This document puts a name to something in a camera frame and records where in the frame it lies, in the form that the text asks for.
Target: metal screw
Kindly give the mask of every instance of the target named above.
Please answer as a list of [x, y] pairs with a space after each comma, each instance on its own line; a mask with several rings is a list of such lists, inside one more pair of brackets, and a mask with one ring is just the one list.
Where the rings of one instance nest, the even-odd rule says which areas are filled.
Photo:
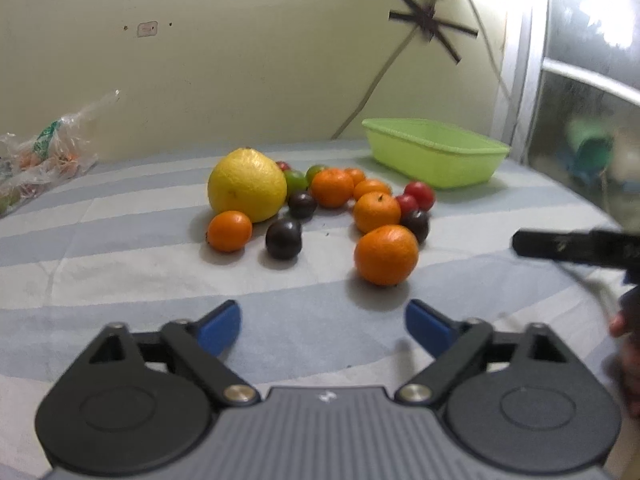
[[232, 384], [227, 386], [222, 394], [226, 400], [232, 402], [250, 402], [255, 399], [258, 392], [248, 384]]
[[424, 402], [431, 399], [433, 392], [423, 384], [405, 384], [400, 388], [400, 397], [406, 402]]

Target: plastic bag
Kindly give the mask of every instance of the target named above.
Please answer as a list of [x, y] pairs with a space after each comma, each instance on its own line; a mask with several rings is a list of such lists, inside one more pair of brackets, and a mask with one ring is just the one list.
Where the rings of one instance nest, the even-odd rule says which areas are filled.
[[116, 90], [75, 114], [53, 121], [26, 142], [0, 136], [0, 218], [97, 161], [84, 138], [87, 124], [120, 98]]

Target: yellow pomelo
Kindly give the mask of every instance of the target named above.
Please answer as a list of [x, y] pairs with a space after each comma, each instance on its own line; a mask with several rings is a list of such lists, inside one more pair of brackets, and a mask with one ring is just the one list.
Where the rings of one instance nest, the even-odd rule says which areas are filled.
[[213, 211], [240, 211], [251, 222], [274, 216], [287, 195], [287, 181], [269, 157], [240, 148], [220, 160], [207, 184]]

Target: person's hand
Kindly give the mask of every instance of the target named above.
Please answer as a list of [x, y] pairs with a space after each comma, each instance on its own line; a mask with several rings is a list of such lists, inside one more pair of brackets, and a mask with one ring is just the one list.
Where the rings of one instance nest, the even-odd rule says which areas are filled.
[[630, 332], [622, 343], [620, 363], [629, 413], [640, 416], [640, 286], [620, 298], [620, 307], [609, 322], [609, 333], [620, 337]]

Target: beige wall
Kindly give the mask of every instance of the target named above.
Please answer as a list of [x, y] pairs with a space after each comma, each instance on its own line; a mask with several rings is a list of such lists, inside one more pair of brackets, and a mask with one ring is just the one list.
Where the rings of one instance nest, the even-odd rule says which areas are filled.
[[[476, 4], [499, 58], [510, 0]], [[103, 159], [328, 139], [409, 30], [387, 21], [390, 8], [404, 10], [399, 0], [0, 0], [0, 131], [36, 134], [117, 88], [123, 99], [90, 133]], [[437, 13], [476, 25], [465, 0]], [[153, 20], [158, 34], [137, 38]], [[417, 38], [363, 116], [487, 134], [497, 84], [484, 45], [448, 35], [459, 66]], [[360, 119], [345, 137], [362, 135]]]

